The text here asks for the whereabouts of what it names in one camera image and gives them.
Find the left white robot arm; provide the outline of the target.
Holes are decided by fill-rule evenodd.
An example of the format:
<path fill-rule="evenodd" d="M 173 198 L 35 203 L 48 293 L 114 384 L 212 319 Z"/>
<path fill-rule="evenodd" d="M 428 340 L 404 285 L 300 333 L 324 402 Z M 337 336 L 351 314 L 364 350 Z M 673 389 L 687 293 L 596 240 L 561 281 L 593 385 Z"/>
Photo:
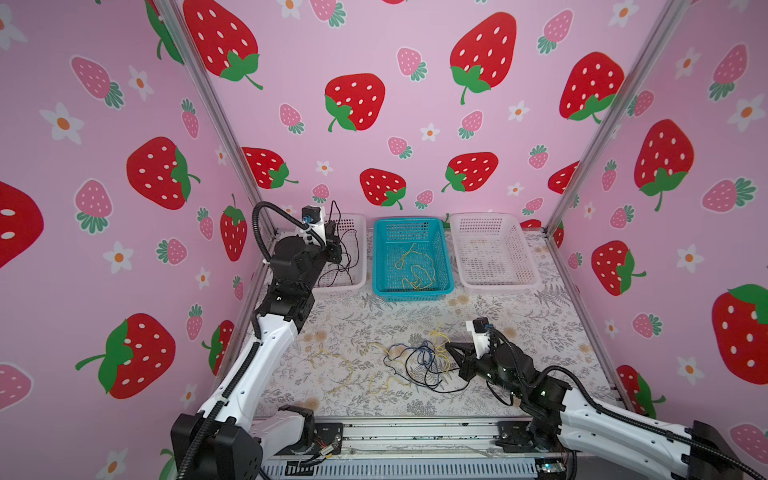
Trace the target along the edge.
<path fill-rule="evenodd" d="M 323 208 L 305 206 L 300 218 L 287 212 L 296 234 L 267 249 L 254 234 L 272 280 L 251 316 L 253 334 L 214 394 L 194 415 L 182 414 L 171 429 L 180 479 L 254 479 L 264 460 L 290 448 L 313 448 L 312 410 L 284 406 L 255 424 L 255 410 L 281 358 L 297 339 L 315 303 L 313 289 L 325 266 L 341 261 L 340 239 Z"/>

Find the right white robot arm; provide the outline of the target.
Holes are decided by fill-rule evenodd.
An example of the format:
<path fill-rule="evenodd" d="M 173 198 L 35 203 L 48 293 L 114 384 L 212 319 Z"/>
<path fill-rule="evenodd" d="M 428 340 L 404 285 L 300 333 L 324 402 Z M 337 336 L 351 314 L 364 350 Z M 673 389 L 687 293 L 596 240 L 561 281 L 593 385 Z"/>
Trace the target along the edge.
<path fill-rule="evenodd" d="M 465 380 L 479 378 L 519 399 L 534 445 L 600 457 L 649 479 L 752 479 L 760 473 L 737 458 L 712 426 L 662 422 L 593 399 L 560 366 L 535 368 L 531 357 L 497 330 L 488 347 L 449 342 Z"/>

